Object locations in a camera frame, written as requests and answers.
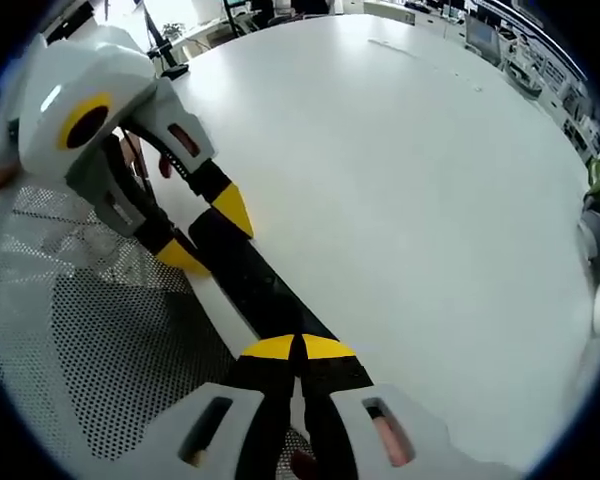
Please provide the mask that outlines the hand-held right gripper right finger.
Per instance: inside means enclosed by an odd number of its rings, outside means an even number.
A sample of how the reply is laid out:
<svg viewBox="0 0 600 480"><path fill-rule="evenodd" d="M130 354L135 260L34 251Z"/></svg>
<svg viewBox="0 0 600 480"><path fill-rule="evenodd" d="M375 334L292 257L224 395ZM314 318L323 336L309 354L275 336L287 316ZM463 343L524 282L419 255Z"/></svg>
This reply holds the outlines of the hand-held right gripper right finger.
<svg viewBox="0 0 600 480"><path fill-rule="evenodd" d="M478 479L443 422L392 385L375 384L354 351L302 334L305 422L323 478Z"/></svg>

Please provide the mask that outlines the person's right hand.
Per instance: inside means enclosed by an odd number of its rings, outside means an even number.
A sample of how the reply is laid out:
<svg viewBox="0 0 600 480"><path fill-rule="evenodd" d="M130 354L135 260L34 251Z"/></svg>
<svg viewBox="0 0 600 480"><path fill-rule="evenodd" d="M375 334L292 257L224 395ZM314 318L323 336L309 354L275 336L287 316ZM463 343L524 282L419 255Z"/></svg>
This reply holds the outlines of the person's right hand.
<svg viewBox="0 0 600 480"><path fill-rule="evenodd" d="M300 480L316 480L318 465L316 460L302 450L295 450L290 458L292 473Z"/></svg>

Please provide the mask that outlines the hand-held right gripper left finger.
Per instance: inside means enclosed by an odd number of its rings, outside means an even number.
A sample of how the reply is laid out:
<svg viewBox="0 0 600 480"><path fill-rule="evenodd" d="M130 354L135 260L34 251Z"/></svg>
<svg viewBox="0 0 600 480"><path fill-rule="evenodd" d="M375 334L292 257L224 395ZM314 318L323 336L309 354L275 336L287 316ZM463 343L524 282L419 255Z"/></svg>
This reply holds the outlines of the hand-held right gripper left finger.
<svg viewBox="0 0 600 480"><path fill-rule="evenodd" d="M152 420L114 479L272 479L290 425L295 336L258 341L221 383L207 382Z"/></svg>

